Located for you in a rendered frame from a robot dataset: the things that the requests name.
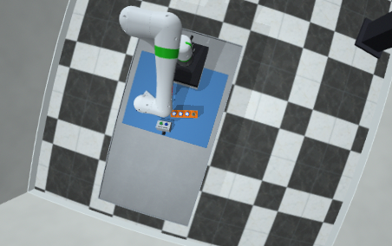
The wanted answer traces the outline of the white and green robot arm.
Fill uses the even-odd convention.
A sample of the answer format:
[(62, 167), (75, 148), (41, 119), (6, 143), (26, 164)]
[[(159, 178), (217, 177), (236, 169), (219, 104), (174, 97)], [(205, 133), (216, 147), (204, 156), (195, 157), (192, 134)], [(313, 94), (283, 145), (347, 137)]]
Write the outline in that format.
[(127, 6), (121, 11), (120, 25), (128, 35), (143, 39), (155, 48), (156, 100), (139, 95), (134, 100), (134, 108), (140, 113), (169, 116), (173, 111), (175, 69), (177, 63), (182, 67), (192, 64), (196, 50), (192, 44), (193, 36), (182, 35), (182, 24), (175, 14), (135, 6)]

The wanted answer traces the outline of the blue bench mat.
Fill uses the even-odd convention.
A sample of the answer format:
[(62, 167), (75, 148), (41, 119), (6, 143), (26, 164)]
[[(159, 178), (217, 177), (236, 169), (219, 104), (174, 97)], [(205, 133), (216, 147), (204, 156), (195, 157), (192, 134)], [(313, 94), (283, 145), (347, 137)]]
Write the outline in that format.
[(204, 68), (198, 89), (173, 84), (173, 110), (198, 111), (198, 118), (140, 113), (134, 108), (134, 99), (146, 91), (155, 98), (157, 86), (155, 54), (141, 51), (122, 123), (162, 135), (155, 128), (157, 121), (169, 121), (171, 132), (164, 136), (207, 148), (227, 78), (228, 74)]

